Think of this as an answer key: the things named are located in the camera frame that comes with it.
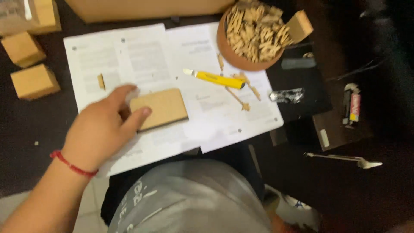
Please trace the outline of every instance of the dark table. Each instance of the dark table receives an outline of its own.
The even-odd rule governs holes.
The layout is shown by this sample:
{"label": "dark table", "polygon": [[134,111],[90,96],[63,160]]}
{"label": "dark table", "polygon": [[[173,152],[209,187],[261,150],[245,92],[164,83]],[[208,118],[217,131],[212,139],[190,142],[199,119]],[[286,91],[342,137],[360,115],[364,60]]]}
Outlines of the dark table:
{"label": "dark table", "polygon": [[[0,197],[30,190],[50,164],[49,154],[62,148],[66,132],[77,112],[63,38],[117,28],[164,23],[167,29],[191,24],[219,21],[220,15],[185,17],[179,24],[170,19],[85,24],[64,2],[56,0],[62,22],[62,32],[37,36],[47,59],[43,61],[56,75],[62,90],[38,100],[17,98],[10,73],[20,70],[0,47]],[[285,11],[284,21],[293,15],[292,6],[279,6]],[[285,51],[283,58],[300,58],[312,46]],[[285,122],[327,111],[331,108],[317,68],[282,70],[281,62],[267,70],[274,90],[303,87],[306,90],[300,104],[279,104]]]}

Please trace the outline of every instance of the instruction sheet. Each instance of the instruction sheet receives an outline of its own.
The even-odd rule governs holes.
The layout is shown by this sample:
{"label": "instruction sheet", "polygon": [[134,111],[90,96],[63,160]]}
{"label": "instruction sheet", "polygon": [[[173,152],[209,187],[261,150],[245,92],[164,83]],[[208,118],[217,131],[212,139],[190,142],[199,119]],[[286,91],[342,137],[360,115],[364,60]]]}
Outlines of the instruction sheet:
{"label": "instruction sheet", "polygon": [[[220,74],[216,43],[218,22],[165,30],[163,24],[116,29],[64,39],[78,111],[105,98],[119,85],[136,84],[139,93],[180,89],[189,119],[140,132],[100,168],[111,176],[200,147],[202,152],[246,140],[283,125],[277,104],[271,102],[265,71],[245,72],[261,96],[247,86],[231,89],[185,75],[183,69]],[[224,76],[240,70],[224,61]],[[106,90],[99,88],[103,75]]]}

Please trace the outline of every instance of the terracotta bowl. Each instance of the terracotta bowl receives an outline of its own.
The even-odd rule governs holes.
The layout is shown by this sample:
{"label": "terracotta bowl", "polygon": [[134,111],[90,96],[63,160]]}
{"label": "terracotta bowl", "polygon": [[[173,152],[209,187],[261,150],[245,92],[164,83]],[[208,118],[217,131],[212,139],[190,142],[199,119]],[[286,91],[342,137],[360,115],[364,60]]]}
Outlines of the terracotta bowl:
{"label": "terracotta bowl", "polygon": [[246,58],[237,55],[229,43],[227,42],[226,37],[226,17],[228,13],[230,12],[229,8],[221,17],[221,20],[219,22],[219,28],[217,30],[217,45],[219,47],[221,55],[227,60],[228,63],[230,63],[232,66],[237,67],[242,70],[247,71],[259,71],[259,70],[265,70],[275,64],[277,60],[282,56],[284,49],[281,49],[275,58],[273,58],[270,61],[266,62],[251,62],[247,60]]}

